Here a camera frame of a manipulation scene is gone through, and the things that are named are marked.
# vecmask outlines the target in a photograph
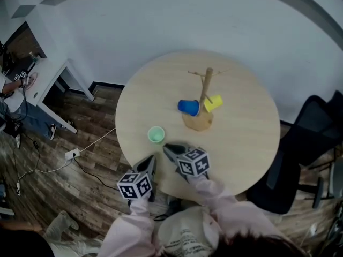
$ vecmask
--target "hair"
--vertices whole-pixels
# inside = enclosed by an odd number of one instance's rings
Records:
[[[164,252],[163,257],[174,257]],[[289,240],[280,236],[254,236],[251,233],[222,238],[211,257],[306,257],[307,255]]]

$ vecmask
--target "black office chair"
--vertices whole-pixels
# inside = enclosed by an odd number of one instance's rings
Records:
[[[300,164],[309,166],[343,140],[342,122],[318,96],[309,97],[294,125],[280,140],[269,171],[247,191],[247,198],[262,209],[277,214],[290,210],[297,190],[315,194],[313,207],[319,205],[324,181],[316,186],[300,185]]]
[[[327,103],[330,113],[343,120],[343,94],[338,90],[334,92],[332,98]]]

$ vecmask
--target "white wall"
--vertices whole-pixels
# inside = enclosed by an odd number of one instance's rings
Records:
[[[278,0],[67,0],[58,8],[95,81],[125,84],[151,59],[201,49],[253,70],[288,122],[308,96],[343,90],[343,52]]]
[[[3,44],[24,22],[24,18],[10,19],[5,6],[5,1],[0,0],[0,41]]]
[[[26,21],[46,56],[52,61],[70,59],[81,73],[84,83],[90,86],[94,75],[85,60],[74,35],[69,31],[64,16],[54,6],[38,5],[26,17]],[[75,83],[66,81],[73,89]]]

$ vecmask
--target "desk leg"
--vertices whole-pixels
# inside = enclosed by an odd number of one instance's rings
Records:
[[[66,66],[67,70],[69,71],[69,73],[74,77],[76,82],[80,85],[82,91],[86,94],[87,98],[89,100],[93,101],[94,100],[94,96],[88,90],[88,88],[86,87],[86,85],[83,82],[82,77],[79,75],[79,73],[76,71],[76,69],[72,66],[72,64],[70,64],[69,60],[67,60],[65,62],[65,66]]]
[[[13,210],[9,209],[9,208],[0,208],[0,213],[6,214],[6,215],[11,215],[11,216],[15,215]]]
[[[61,92],[65,93],[64,87],[57,80],[55,81],[55,85]]]
[[[63,120],[60,116],[55,114],[51,109],[49,109],[43,102],[39,102],[37,104],[38,107],[40,107],[47,115],[52,117],[54,120],[59,122],[61,125],[64,125],[68,130],[70,130],[72,133],[77,133],[77,129],[69,125],[65,120]]]

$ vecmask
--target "green cup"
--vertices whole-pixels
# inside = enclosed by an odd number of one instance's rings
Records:
[[[153,126],[148,131],[148,138],[150,142],[160,143],[165,138],[165,130],[160,126]]]

